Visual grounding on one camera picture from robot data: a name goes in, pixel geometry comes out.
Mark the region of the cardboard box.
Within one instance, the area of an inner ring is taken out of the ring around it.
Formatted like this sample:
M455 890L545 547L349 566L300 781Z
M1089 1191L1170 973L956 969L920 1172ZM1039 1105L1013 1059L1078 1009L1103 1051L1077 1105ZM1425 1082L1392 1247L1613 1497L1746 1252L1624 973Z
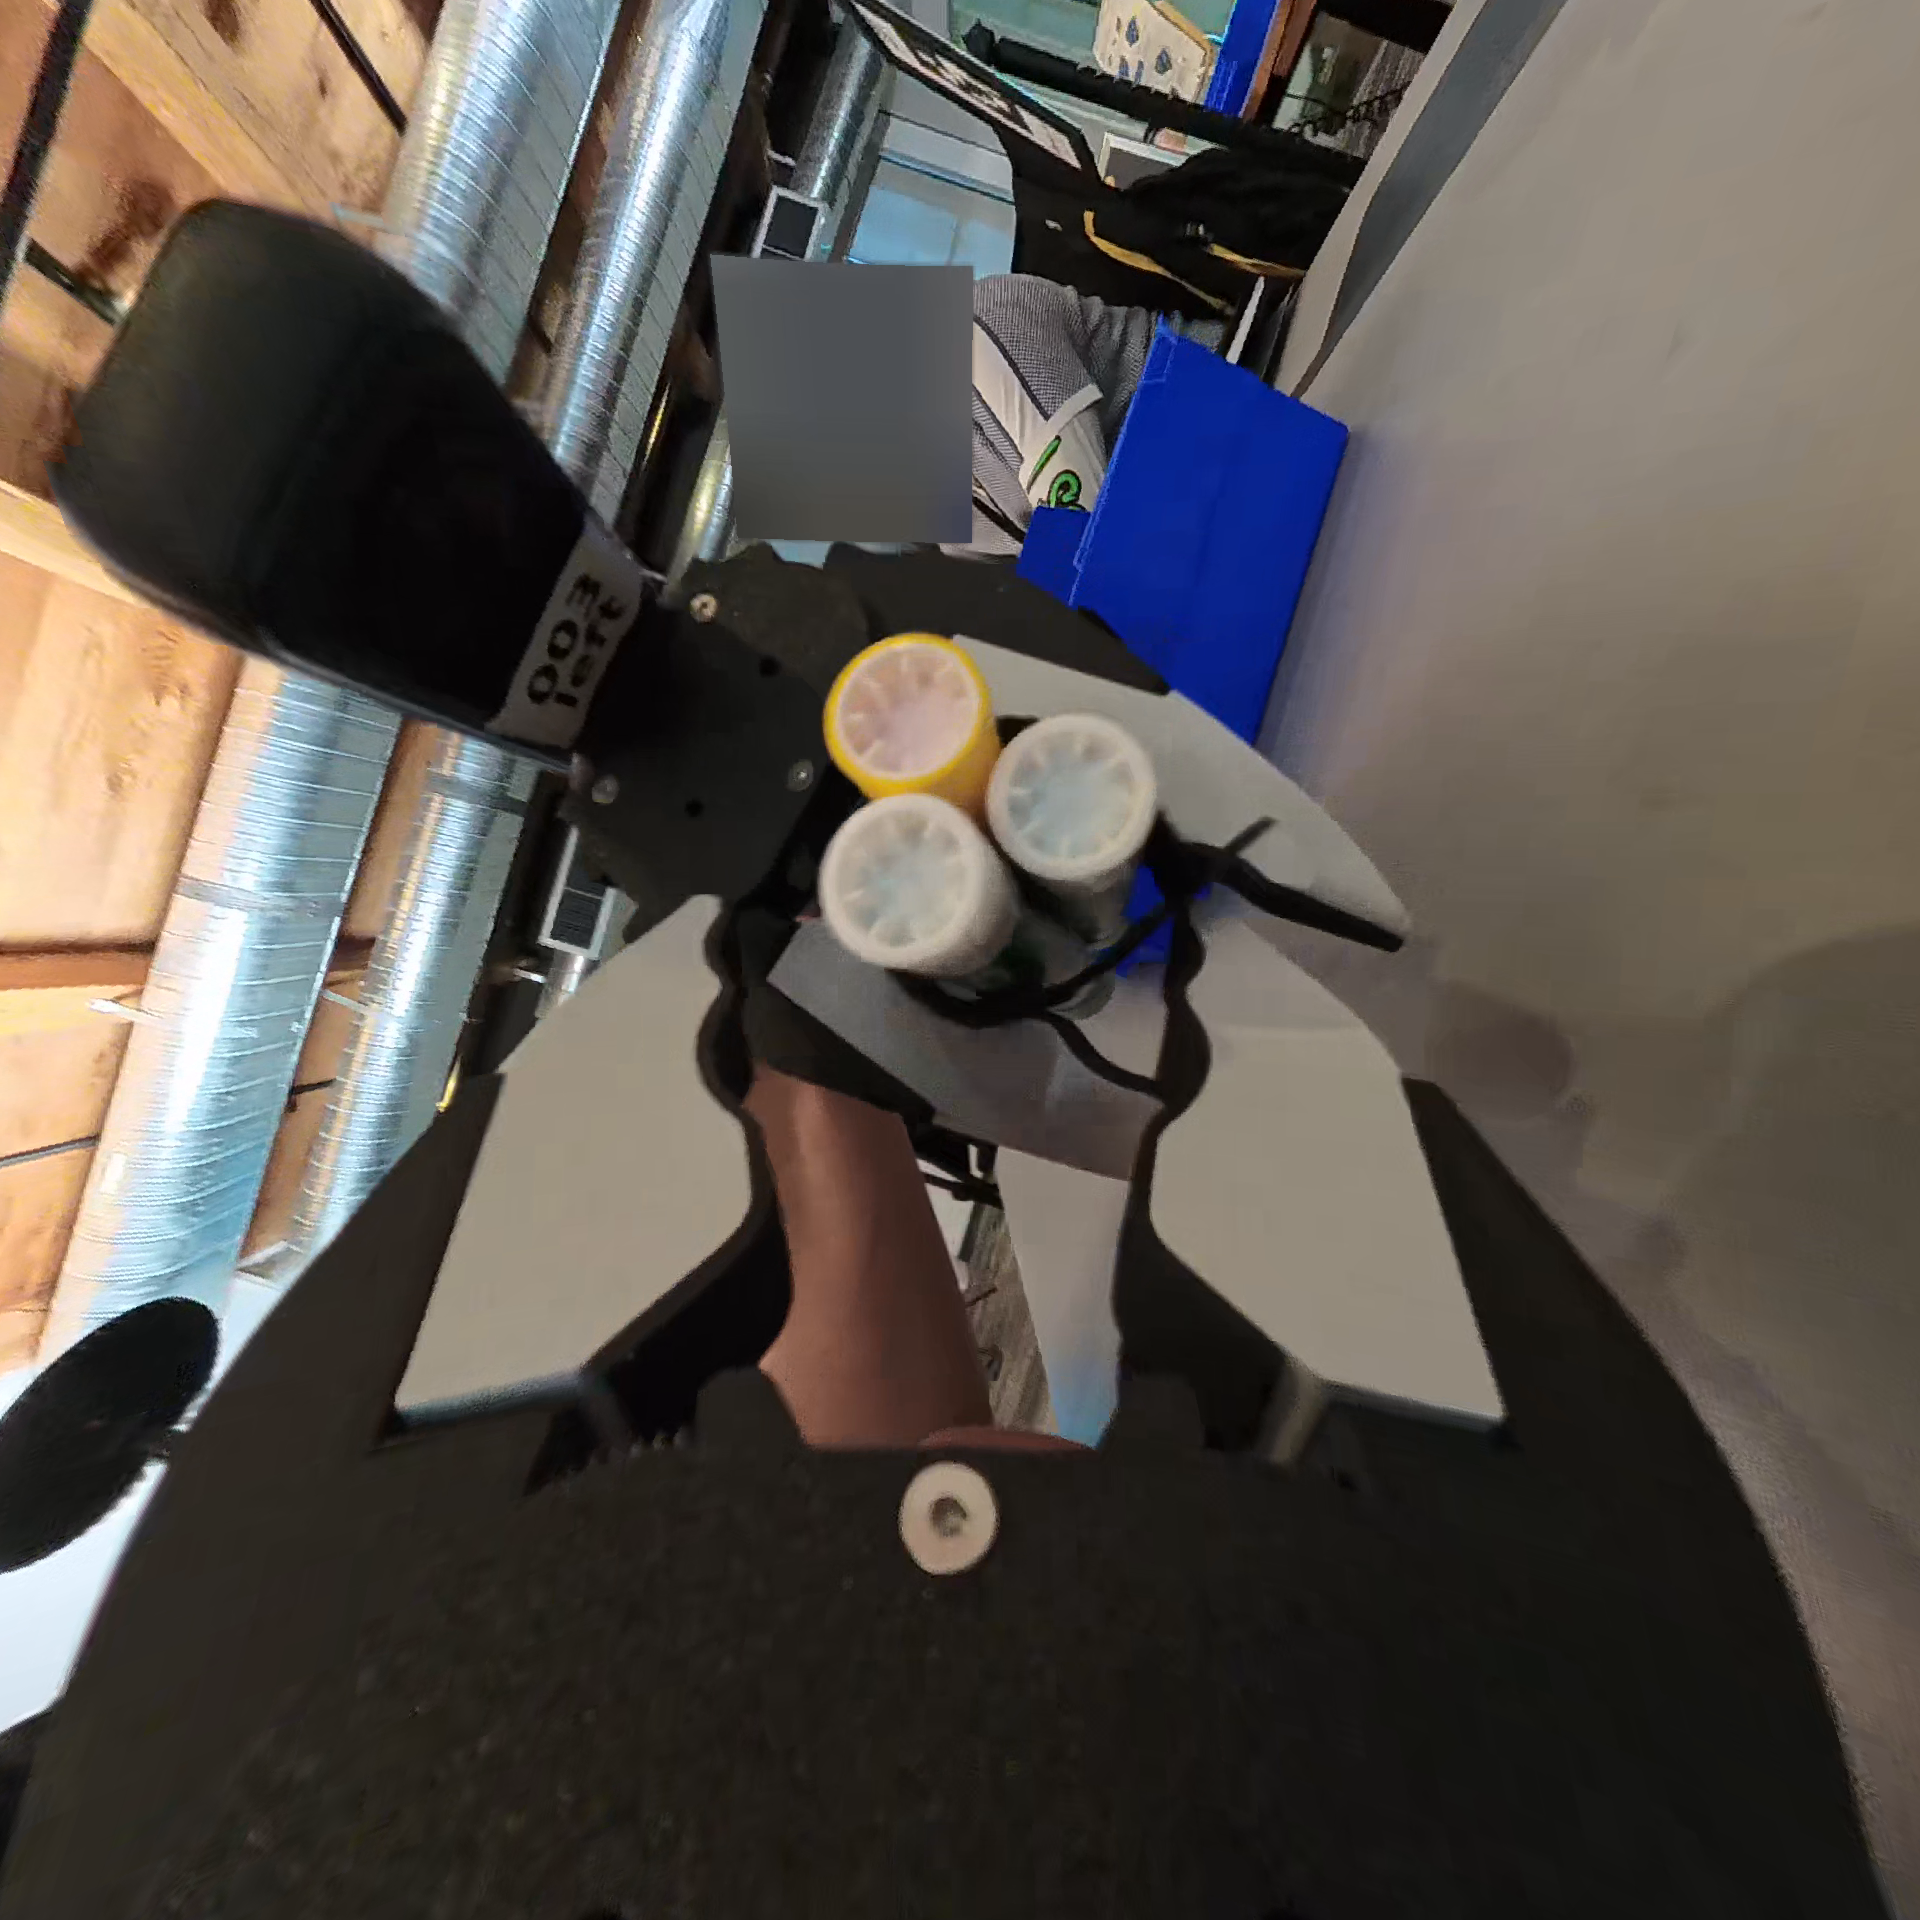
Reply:
M1098 3L1093 62L1112 79L1200 106L1214 77L1215 39L1168 3Z

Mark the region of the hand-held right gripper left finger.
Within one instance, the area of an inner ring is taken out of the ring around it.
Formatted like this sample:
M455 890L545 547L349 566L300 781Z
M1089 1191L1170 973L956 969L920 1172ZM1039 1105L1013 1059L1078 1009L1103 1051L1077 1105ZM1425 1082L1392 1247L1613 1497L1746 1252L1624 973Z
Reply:
M503 1065L392 1437L529 1412L573 1419L589 1450L685 1444L706 1386L752 1363L777 1203L720 1077L724 929L716 899L685 900Z

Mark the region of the green white dry erase marker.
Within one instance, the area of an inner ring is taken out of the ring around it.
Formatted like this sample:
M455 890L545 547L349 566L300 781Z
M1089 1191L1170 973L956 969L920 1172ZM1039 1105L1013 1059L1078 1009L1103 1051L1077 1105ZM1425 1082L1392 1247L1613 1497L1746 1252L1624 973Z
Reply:
M1159 811L1159 778L1145 748L1088 711L1023 726L1000 748L986 790L998 852L1089 946L1119 937Z

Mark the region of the black bag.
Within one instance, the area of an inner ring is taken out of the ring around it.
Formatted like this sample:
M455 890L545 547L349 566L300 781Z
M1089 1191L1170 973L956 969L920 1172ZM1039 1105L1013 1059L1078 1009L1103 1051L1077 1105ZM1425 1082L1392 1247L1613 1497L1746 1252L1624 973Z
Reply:
M1271 154L1202 150L1132 186L1013 148L1016 274L1159 317L1233 323L1300 284L1353 186Z

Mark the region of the person's left forearm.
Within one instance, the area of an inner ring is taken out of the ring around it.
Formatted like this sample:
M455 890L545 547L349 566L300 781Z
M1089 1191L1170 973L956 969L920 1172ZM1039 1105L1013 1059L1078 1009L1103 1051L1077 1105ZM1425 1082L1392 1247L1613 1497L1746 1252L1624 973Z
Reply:
M759 1359L815 1450L1077 1451L1004 1428L904 1122L757 1065L743 1109L775 1180L790 1277Z

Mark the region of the grey desk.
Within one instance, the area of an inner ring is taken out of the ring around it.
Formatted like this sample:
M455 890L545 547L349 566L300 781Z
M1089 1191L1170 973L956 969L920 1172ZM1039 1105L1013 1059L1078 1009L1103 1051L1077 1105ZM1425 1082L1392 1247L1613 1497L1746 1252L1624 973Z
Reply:
M1280 382L1300 942L1684 1387L1916 1915L1917 6L1455 5Z

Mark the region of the silver ventilation duct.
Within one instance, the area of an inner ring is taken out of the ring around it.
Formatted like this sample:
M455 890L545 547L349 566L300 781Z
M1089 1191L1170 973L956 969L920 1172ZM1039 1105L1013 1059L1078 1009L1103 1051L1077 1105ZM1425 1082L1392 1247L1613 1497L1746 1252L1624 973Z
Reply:
M880 164L896 71L850 9L833 15L831 52L812 101L785 191L812 206L806 261L850 253Z
M649 5L548 362L538 430L600 522L640 466L640 428L749 89L766 5ZM538 769L473 735L431 742L327 1113L333 1145L389 1164L431 1121L512 874Z
M374 251L504 380L620 5L453 3ZM247 663L128 1026L36 1363L134 1305L226 1297L400 716Z

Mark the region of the yellow highlighter marker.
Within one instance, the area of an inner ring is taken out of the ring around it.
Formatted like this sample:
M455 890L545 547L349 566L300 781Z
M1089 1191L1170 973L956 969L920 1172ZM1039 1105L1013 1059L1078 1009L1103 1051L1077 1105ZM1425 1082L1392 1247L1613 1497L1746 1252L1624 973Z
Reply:
M986 682L956 641L910 630L854 653L825 698L823 739L863 799L935 798L984 821L1000 739Z

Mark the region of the black white patterned board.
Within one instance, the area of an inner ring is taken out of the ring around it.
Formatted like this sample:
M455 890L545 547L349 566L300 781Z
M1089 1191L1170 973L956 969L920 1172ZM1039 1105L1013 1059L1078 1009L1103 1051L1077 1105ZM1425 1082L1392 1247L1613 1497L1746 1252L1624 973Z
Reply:
M965 52L956 41L889 5L846 3L844 9L893 71L940 93L951 108L970 114L1020 148L1046 156L1093 186L1106 182L1073 122L1045 108L1023 87Z

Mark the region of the large blue plastic bin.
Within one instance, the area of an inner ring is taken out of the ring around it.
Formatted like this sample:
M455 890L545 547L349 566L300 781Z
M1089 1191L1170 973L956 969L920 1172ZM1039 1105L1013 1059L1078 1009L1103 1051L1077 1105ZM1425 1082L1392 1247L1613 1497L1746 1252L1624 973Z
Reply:
M1070 604L1255 741L1351 430L1157 326Z

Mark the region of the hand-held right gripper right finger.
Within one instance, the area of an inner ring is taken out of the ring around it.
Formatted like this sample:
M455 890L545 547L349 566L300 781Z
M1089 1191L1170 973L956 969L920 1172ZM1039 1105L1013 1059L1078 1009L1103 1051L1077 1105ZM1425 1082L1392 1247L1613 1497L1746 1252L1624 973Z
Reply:
M1333 1406L1490 1433L1503 1399L1401 1069L1261 932L1174 943L1168 1106L1142 1140L1112 1316L1124 1382L1185 1391L1215 1450L1285 1458Z

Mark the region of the black round disc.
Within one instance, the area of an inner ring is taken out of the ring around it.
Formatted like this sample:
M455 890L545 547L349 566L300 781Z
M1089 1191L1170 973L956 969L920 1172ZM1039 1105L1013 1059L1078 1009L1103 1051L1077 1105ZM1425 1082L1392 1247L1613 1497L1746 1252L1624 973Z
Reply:
M65 1349L1 1419L1 1570L73 1546L168 1454L220 1353L220 1322L166 1298Z

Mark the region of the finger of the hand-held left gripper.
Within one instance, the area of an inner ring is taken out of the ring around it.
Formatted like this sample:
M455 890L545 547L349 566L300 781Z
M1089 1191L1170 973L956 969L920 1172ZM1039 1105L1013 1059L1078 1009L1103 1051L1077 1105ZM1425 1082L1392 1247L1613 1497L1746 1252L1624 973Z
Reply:
M1287 923L1405 923L1375 865L1248 741L1180 690L1161 685L1114 643L1094 634L1089 670L961 634L957 638L998 714L1032 719L1097 714L1145 748L1159 778L1159 811L1185 844L1239 847L1248 903Z
M1119 994L1089 1021L1061 1014L970 1028L800 929L767 967L767 1065L935 1126L1140 1186L1153 1167L1162 1020Z

